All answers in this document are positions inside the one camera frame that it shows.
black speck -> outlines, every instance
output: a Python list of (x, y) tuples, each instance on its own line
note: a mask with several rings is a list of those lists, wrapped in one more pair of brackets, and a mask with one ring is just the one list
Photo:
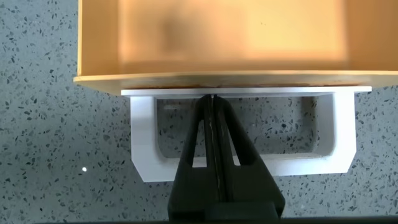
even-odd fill
[(110, 138), (111, 138), (111, 137), (110, 137), (110, 136), (108, 136), (107, 134), (104, 134), (104, 136), (103, 136), (103, 137), (104, 137), (104, 140), (105, 140), (105, 141), (107, 141), (108, 139), (110, 139)]

orange box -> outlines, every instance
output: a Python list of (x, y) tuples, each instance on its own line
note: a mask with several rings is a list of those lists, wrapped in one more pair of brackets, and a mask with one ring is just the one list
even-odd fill
[(80, 0), (77, 84), (398, 84), (396, 0)]

gray countertop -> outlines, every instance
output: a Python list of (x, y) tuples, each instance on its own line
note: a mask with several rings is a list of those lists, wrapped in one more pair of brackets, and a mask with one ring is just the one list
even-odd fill
[[(167, 219), (172, 183), (143, 183), (131, 162), (127, 98), (72, 83), (77, 14), (76, 0), (0, 1), (0, 222)], [(291, 119), (305, 126), (297, 114), (305, 103), (294, 102), (237, 103), (244, 126), (260, 108), (276, 114), (267, 125), (280, 129)], [(358, 151), (347, 174), (275, 178), (285, 217), (398, 214), (397, 102), (396, 86), (356, 95)], [(185, 110), (163, 114), (181, 118), (173, 126), (160, 119), (163, 132), (183, 133)], [(181, 142), (169, 134), (159, 140), (178, 156)], [(270, 145), (256, 140), (256, 147)]]

white bracket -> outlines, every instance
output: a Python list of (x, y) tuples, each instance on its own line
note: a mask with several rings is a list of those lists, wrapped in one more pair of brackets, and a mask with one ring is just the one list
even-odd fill
[[(156, 99), (199, 98), (217, 94), (227, 98), (317, 96), (316, 126), (320, 142), (311, 153), (261, 154), (272, 175), (332, 174), (347, 172), (356, 152), (354, 93), (370, 86), (204, 88), (123, 90), (131, 99), (131, 160), (144, 182), (173, 181), (179, 158), (166, 158), (157, 143)], [(205, 157), (195, 158), (205, 167)]]

terrazzo surface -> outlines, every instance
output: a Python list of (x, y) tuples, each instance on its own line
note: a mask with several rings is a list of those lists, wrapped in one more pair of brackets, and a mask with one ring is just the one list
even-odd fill
[[(76, 0), (0, 1), (0, 223), (165, 220), (172, 182), (145, 184), (135, 170), (129, 101), (72, 83), (77, 9)], [(284, 217), (398, 214), (397, 87), (355, 100), (351, 169), (276, 177)], [(311, 99), (231, 102), (261, 153), (317, 144)], [(192, 103), (158, 102), (166, 156), (181, 150)]]

